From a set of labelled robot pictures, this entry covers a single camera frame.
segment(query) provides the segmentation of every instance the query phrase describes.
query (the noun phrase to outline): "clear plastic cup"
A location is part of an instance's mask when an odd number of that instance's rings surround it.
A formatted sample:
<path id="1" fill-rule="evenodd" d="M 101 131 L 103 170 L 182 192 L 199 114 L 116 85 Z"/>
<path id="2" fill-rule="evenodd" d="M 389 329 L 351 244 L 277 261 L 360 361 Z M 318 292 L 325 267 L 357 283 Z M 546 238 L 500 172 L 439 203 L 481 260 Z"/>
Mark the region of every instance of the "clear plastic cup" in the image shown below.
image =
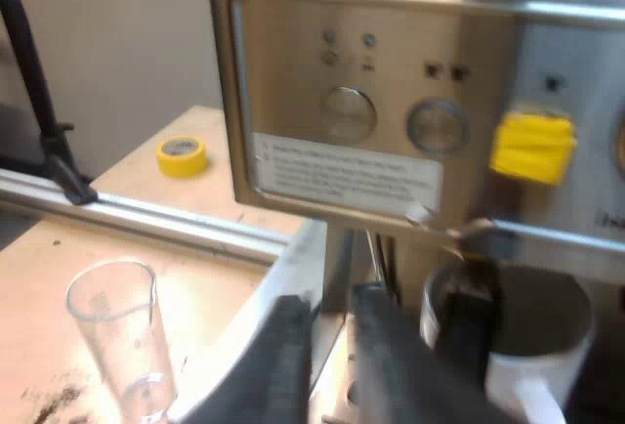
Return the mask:
<path id="1" fill-rule="evenodd" d="M 163 419 L 176 386 L 154 271 L 134 260 L 98 263 L 73 279 L 66 303 L 126 420 Z"/>

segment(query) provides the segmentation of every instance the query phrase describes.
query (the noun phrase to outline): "wooden surface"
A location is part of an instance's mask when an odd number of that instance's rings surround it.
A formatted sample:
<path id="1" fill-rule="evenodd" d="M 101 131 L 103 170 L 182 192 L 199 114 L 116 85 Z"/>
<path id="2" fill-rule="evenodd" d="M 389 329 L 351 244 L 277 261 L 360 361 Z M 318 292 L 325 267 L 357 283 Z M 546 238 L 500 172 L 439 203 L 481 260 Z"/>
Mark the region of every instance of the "wooden surface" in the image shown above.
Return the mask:
<path id="1" fill-rule="evenodd" d="M 190 181 L 163 177 L 154 157 L 157 144 L 166 137 L 189 132 L 207 141 L 211 167 Z M 300 219 L 245 208 L 232 200 L 224 133 L 219 111 L 193 108 L 112 167 L 95 186 L 106 192 L 293 233 Z M 186 364 L 207 354 L 266 272 L 251 264 L 137 235 L 54 218 L 40 222 L 0 252 L 1 422 L 121 422 L 114 400 L 64 305 L 65 290 L 73 276 L 93 263 L 119 257 L 137 258 L 156 271 L 160 308 L 179 388 L 189 386 Z M 60 400 L 63 390 L 78 395 L 74 400 Z"/>
<path id="2" fill-rule="evenodd" d="M 170 178 L 158 170 L 158 146 L 168 138 L 181 135 L 196 136 L 206 144 L 209 167 L 197 177 Z M 224 113 L 203 106 L 191 108 L 128 154 L 104 172 L 94 187 L 285 234 L 295 233 L 302 223 L 299 217 L 242 206 L 234 201 Z"/>

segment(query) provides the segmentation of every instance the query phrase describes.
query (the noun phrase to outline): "aluminum rail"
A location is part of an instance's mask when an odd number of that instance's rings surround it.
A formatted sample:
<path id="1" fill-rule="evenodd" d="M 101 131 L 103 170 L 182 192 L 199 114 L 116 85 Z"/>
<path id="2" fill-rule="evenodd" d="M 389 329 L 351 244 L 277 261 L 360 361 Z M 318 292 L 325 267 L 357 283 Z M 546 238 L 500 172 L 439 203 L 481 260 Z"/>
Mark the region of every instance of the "aluminum rail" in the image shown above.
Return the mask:
<path id="1" fill-rule="evenodd" d="M 0 206 L 77 219 L 264 265 L 273 263 L 290 240 L 279 233 L 105 192 L 99 192 L 97 202 L 74 206 L 54 182 L 3 169 Z"/>

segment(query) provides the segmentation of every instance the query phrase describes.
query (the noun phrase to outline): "yellow tape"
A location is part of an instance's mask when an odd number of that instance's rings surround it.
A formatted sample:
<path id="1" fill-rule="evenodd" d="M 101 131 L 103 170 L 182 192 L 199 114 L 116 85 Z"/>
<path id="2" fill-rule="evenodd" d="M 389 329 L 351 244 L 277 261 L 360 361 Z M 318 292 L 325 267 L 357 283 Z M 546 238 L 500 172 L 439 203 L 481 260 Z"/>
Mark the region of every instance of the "yellow tape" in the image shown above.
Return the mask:
<path id="1" fill-rule="evenodd" d="M 577 140 L 568 118 L 510 113 L 497 128 L 490 168 L 515 178 L 559 185 Z"/>
<path id="2" fill-rule="evenodd" d="M 158 147 L 156 153 L 160 171 L 168 177 L 192 177 L 206 168 L 206 147 L 194 136 L 177 136 Z"/>

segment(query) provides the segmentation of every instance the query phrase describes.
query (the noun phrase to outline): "warning label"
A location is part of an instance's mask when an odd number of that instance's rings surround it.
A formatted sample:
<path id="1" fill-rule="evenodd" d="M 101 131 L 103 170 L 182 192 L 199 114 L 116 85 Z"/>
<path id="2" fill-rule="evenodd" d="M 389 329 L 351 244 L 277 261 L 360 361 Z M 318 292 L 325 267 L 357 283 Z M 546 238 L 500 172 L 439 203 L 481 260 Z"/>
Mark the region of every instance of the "warning label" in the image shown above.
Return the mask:
<path id="1" fill-rule="evenodd" d="M 438 162 L 260 133 L 254 145 L 263 191 L 394 216 L 438 211 Z"/>

